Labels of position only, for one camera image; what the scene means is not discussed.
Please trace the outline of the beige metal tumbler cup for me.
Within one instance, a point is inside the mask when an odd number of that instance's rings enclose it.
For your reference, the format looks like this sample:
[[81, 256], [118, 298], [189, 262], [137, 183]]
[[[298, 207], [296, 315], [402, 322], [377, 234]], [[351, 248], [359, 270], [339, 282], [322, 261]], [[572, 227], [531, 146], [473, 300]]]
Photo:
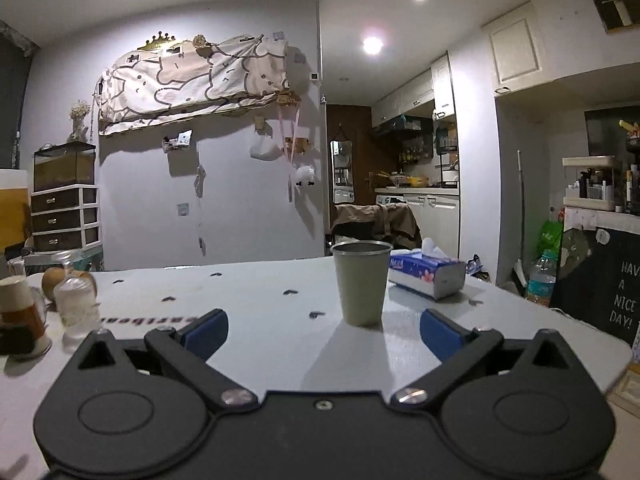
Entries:
[[393, 246], [380, 240], [350, 240], [332, 247], [343, 320], [356, 327], [381, 324]]

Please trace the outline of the brown wooden round cup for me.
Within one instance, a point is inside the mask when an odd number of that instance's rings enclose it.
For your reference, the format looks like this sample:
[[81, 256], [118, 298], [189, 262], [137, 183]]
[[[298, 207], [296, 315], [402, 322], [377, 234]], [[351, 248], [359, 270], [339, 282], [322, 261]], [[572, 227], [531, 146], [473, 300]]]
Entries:
[[[98, 285], [89, 272], [73, 270], [72, 275], [74, 278], [81, 278], [82, 280], [90, 282], [93, 286], [94, 293], [98, 293]], [[47, 300], [54, 300], [54, 288], [56, 285], [60, 284], [65, 277], [65, 270], [63, 268], [57, 268], [56, 266], [52, 266], [52, 268], [47, 269], [46, 272], [43, 273], [41, 288], [43, 295]]]

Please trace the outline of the blue white tissue pack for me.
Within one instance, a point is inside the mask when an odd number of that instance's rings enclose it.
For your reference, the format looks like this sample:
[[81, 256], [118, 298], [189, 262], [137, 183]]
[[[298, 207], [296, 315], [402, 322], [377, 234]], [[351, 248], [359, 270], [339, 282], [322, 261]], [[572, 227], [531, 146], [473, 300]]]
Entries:
[[465, 264], [451, 258], [431, 237], [427, 237], [421, 248], [392, 252], [388, 280], [418, 294], [441, 300], [463, 288]]

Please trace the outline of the plastic water bottle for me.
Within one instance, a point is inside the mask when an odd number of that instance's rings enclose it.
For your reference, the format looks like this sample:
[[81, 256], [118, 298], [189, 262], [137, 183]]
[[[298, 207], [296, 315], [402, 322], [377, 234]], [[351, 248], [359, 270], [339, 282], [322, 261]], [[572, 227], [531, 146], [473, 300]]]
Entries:
[[529, 270], [525, 298], [548, 307], [556, 280], [558, 254], [546, 249]]

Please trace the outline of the clear ribbed stemmed glass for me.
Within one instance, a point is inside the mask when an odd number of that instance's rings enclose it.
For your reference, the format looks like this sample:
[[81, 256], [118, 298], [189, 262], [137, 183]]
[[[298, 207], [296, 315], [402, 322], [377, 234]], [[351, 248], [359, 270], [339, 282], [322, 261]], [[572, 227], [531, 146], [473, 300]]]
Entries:
[[81, 340], [100, 327], [100, 314], [96, 283], [90, 273], [75, 269], [74, 257], [73, 252], [58, 252], [55, 255], [55, 260], [62, 264], [64, 276], [54, 286], [53, 296], [65, 337]]

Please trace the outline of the chair with brown jacket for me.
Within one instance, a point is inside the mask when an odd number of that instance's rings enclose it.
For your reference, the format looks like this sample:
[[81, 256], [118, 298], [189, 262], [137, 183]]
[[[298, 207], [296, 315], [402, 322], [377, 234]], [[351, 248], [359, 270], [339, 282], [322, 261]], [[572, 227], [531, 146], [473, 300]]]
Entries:
[[422, 246], [418, 222], [411, 208], [405, 203], [337, 205], [331, 235], [334, 240], [339, 237], [379, 240], [392, 244], [395, 249], [411, 250]]

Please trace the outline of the black nice day sign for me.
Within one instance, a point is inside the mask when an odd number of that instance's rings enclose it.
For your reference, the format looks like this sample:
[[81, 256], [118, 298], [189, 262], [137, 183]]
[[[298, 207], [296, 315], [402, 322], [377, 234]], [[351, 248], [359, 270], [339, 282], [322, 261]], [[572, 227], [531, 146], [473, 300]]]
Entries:
[[633, 344], [639, 329], [638, 235], [565, 231], [550, 307]]

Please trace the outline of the white three-drawer cabinet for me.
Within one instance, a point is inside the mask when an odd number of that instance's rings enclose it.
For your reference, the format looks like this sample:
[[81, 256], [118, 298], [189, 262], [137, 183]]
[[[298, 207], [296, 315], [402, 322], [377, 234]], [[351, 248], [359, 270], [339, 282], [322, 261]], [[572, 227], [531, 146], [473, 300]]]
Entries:
[[64, 252], [102, 244], [100, 193], [94, 184], [70, 184], [33, 192], [35, 252]]

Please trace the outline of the white plush sheep toy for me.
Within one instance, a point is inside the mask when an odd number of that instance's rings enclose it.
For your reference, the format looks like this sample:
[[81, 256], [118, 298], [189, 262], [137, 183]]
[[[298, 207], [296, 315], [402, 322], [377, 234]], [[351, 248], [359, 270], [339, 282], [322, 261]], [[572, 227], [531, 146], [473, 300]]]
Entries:
[[310, 165], [299, 166], [294, 172], [294, 184], [298, 188], [303, 186], [314, 186], [316, 184], [316, 172]]

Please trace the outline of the glass fish tank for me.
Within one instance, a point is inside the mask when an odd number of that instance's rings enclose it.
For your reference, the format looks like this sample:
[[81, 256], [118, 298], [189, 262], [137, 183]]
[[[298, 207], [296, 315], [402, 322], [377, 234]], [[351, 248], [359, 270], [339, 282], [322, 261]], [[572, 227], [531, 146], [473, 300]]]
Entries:
[[96, 183], [96, 147], [81, 141], [50, 145], [34, 153], [35, 192], [74, 184]]

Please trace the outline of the dried flower vase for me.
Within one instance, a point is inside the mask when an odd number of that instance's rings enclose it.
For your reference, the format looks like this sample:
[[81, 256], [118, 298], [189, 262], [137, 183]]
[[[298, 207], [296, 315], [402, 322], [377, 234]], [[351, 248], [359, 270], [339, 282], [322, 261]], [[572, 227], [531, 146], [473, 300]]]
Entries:
[[70, 109], [70, 121], [72, 132], [67, 138], [68, 142], [86, 142], [88, 127], [86, 117], [89, 115], [90, 106], [86, 101], [77, 101]]

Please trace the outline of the cartoon patterned cloth cover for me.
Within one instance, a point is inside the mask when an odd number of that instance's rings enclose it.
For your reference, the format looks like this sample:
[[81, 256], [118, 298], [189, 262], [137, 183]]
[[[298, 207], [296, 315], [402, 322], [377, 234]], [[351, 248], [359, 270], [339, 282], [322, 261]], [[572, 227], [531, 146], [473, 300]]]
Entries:
[[96, 97], [99, 134], [242, 115], [290, 90], [288, 43], [264, 35], [219, 44], [202, 35], [122, 55], [102, 75]]

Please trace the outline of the dark window curtain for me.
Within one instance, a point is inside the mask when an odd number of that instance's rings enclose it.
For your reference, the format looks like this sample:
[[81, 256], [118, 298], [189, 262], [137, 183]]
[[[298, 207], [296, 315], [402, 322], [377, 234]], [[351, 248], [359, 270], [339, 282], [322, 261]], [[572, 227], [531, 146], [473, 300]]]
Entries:
[[18, 130], [32, 58], [39, 47], [6, 22], [0, 34], [0, 157], [2, 169], [17, 169]]

